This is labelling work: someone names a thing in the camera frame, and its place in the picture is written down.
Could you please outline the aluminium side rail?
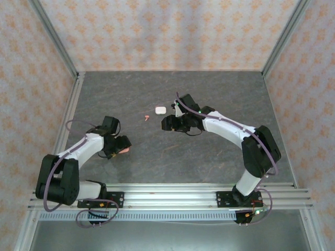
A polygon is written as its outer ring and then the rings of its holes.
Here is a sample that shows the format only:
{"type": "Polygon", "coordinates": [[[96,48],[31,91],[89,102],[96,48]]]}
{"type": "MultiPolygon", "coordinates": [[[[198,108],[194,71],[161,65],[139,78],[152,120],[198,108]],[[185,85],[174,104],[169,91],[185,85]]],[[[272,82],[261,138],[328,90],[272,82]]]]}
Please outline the aluminium side rail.
{"type": "Polygon", "coordinates": [[[79,72],[76,80],[73,83],[72,89],[70,91],[69,98],[66,103],[66,107],[63,113],[63,117],[60,123],[58,135],[51,151],[51,154],[57,155],[60,152],[63,152],[66,147],[66,143],[69,136],[69,131],[66,128],[65,124],[67,121],[72,120],[74,117],[74,113],[77,107],[78,99],[80,96],[80,92],[82,89],[82,85],[84,82],[86,72],[79,72]]]}

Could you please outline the grey metal lower panel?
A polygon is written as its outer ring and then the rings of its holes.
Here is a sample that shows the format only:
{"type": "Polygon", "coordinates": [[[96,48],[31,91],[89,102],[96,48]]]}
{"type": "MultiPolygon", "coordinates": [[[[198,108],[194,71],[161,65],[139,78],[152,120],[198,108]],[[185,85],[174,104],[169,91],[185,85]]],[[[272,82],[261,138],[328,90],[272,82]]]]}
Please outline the grey metal lower panel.
{"type": "Polygon", "coordinates": [[[112,222],[82,229],[74,222],[39,222],[30,251],[311,251],[296,221],[260,224],[112,222]]]}

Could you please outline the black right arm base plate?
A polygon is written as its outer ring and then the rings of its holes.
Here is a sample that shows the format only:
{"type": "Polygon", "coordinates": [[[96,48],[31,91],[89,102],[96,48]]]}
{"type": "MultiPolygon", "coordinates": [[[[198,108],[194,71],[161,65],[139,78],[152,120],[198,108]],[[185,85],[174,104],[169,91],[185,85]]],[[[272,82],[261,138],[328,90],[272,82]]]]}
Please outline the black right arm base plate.
{"type": "Polygon", "coordinates": [[[248,196],[243,196],[237,191],[218,191],[216,202],[219,208],[260,208],[264,206],[259,191],[253,191],[248,196]]]}

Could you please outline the aluminium frame leg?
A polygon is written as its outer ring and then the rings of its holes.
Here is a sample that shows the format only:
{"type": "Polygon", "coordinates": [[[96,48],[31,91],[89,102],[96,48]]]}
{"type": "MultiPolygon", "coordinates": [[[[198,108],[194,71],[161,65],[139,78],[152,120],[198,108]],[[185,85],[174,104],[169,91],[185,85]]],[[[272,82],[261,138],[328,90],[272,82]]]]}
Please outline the aluminium frame leg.
{"type": "Polygon", "coordinates": [[[310,251],[323,251],[322,243],[318,237],[317,224],[313,209],[300,209],[304,231],[310,251]]]}
{"type": "Polygon", "coordinates": [[[39,210],[27,211],[14,247],[14,251],[30,251],[39,217],[39,210]]]}

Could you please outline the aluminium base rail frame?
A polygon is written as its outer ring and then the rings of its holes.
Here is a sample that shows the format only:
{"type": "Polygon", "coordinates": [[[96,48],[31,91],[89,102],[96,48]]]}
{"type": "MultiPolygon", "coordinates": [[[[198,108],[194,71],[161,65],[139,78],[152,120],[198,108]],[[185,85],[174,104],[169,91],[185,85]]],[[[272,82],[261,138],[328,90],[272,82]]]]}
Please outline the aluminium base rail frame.
{"type": "MultiPolygon", "coordinates": [[[[311,192],[289,182],[268,182],[260,185],[265,205],[272,209],[313,208],[311,192]]],[[[109,184],[108,191],[125,193],[124,210],[218,210],[216,193],[230,191],[231,184],[109,184]]]]}

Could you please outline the aluminium frame post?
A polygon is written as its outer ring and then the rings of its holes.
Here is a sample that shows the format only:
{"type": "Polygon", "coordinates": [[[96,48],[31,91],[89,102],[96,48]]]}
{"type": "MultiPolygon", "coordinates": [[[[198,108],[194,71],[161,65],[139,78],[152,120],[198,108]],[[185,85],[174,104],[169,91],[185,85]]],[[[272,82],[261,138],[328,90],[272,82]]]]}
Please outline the aluminium frame post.
{"type": "Polygon", "coordinates": [[[269,75],[276,61],[280,57],[283,49],[288,43],[300,19],[303,17],[310,2],[311,0],[298,0],[292,14],[290,15],[286,25],[284,26],[284,29],[282,30],[273,50],[271,51],[261,71],[264,79],[269,75]]]}
{"type": "Polygon", "coordinates": [[[45,11],[40,0],[28,0],[29,4],[37,14],[42,26],[47,32],[49,38],[54,44],[57,52],[65,63],[66,68],[74,79],[78,78],[79,72],[76,70],[73,61],[71,60],[60,36],[58,35],[54,25],[52,24],[47,12],[45,11]]]}

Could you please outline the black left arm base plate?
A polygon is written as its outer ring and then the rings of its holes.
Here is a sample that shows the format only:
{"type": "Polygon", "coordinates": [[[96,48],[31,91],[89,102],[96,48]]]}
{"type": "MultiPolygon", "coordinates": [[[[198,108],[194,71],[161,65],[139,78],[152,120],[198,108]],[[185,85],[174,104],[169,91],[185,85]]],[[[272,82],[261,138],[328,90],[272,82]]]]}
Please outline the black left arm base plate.
{"type": "Polygon", "coordinates": [[[97,199],[84,199],[77,202],[78,208],[83,209],[107,209],[116,208],[115,202],[119,208],[123,208],[125,193],[122,191],[108,191],[104,195],[99,195],[97,199]]]}

